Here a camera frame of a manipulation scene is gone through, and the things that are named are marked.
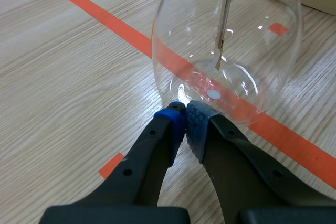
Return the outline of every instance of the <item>white dot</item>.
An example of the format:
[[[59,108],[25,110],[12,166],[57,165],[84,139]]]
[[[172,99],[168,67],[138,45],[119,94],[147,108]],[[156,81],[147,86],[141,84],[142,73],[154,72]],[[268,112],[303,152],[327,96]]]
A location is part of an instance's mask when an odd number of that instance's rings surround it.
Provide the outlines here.
[[[210,89],[206,92],[208,94],[208,96],[212,99],[218,100],[221,98],[221,95],[218,91]]]

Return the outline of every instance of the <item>clear glass bowl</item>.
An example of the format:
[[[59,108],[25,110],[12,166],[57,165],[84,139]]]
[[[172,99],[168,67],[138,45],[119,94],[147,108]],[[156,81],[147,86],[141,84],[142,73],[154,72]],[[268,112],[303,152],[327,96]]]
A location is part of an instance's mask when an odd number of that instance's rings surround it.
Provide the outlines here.
[[[302,37],[299,0],[232,0],[220,69],[214,60],[223,0],[161,0],[153,23],[155,81],[164,105],[204,101],[250,124],[290,75]]]

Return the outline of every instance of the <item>wooden table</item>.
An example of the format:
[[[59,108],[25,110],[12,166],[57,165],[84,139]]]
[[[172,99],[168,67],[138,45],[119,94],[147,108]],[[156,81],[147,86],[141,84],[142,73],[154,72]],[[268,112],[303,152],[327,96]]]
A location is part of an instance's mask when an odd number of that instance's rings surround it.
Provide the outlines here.
[[[92,0],[150,37],[160,0]],[[68,0],[0,0],[0,222],[37,223],[44,210],[99,186],[162,106],[151,59]],[[268,112],[336,157],[336,17],[304,7],[294,74]],[[336,191],[251,130],[242,131],[300,179]],[[159,205],[192,223],[223,223],[214,188],[184,142]]]

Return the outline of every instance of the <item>blue gripper pad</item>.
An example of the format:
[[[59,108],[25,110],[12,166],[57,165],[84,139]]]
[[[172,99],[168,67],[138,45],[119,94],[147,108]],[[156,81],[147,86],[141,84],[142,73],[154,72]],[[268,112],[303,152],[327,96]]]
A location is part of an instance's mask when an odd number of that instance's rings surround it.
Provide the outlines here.
[[[191,101],[186,108],[186,137],[190,149],[202,163],[208,122],[214,115],[220,114],[209,105],[200,101]]]

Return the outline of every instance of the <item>orange tape strip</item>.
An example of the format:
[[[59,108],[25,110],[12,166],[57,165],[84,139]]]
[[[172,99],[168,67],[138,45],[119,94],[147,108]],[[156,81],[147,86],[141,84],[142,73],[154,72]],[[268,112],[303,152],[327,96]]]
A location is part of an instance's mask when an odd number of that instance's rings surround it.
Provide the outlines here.
[[[106,10],[102,9],[90,0],[70,1],[151,58],[151,40],[148,37],[136,31],[134,28],[108,13]],[[178,60],[184,64],[188,69],[187,72],[194,68],[192,64],[174,52],[168,51],[168,53],[173,56],[174,60]],[[174,60],[169,60],[169,62],[163,64],[172,73],[176,74],[182,80],[185,80],[187,77],[186,74],[176,69],[176,62],[175,64],[172,64]],[[243,103],[248,109],[255,109],[253,105],[247,102]],[[249,128],[329,184],[331,187],[336,189],[336,158],[310,143],[308,140],[304,139],[302,136],[293,132],[291,129],[282,125],[267,114],[263,114],[261,118],[250,125]]]
[[[280,23],[274,23],[272,25],[270,25],[270,27],[268,27],[269,30],[271,30],[273,33],[279,35],[279,36],[283,36],[286,34],[286,32],[288,31],[288,28],[283,26]]]
[[[107,179],[108,176],[113,172],[113,170],[119,165],[119,163],[124,159],[124,155],[118,152],[107,164],[104,165],[102,169],[99,170],[99,174]]]

